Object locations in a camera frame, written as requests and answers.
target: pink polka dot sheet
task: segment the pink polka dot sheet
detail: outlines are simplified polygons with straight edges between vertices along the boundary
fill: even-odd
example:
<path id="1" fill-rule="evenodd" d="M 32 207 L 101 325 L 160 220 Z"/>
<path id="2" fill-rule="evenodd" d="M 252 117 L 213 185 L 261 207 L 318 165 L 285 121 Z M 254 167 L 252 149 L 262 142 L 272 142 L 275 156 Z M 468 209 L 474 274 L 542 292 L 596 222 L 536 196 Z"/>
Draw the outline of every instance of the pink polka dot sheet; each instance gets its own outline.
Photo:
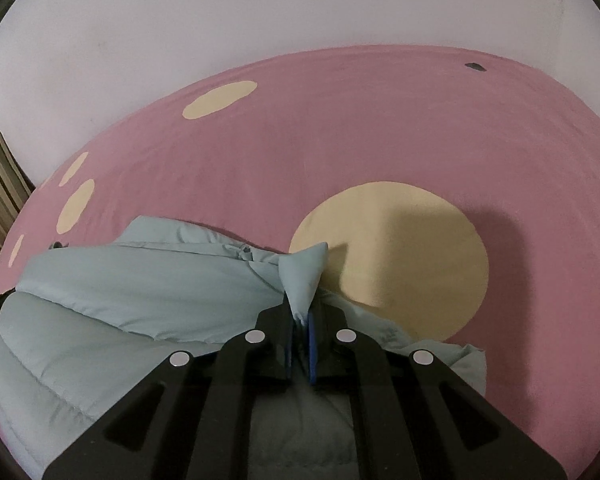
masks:
<path id="1" fill-rule="evenodd" d="M 316 206 L 377 181 L 432 192 L 474 225 L 486 295 L 448 341 L 486 350 L 487 399 L 576 478 L 600 450 L 600 118 L 511 60 L 359 46 L 192 84 L 33 193 L 0 254 L 0 293 L 54 241 L 106 244 L 138 215 L 286 251 Z"/>

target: light blue fabric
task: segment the light blue fabric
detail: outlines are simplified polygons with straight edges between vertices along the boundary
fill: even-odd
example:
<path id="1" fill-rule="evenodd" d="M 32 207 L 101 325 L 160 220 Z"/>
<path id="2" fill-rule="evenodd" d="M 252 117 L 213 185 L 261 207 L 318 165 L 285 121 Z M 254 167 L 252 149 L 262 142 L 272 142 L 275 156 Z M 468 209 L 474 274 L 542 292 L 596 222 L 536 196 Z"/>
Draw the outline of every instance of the light blue fabric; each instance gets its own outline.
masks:
<path id="1" fill-rule="evenodd" d="M 326 244 L 275 254 L 200 226 L 139 217 L 113 244 L 33 258 L 0 313 L 0 428 L 34 479 L 171 352 L 198 356 L 289 297 L 304 323 Z M 414 342 L 397 325 L 318 290 L 384 348 L 427 348 L 484 393 L 484 353 Z M 250 478 L 357 478 L 348 399 L 314 392 L 299 364 L 283 394 L 256 400 Z"/>

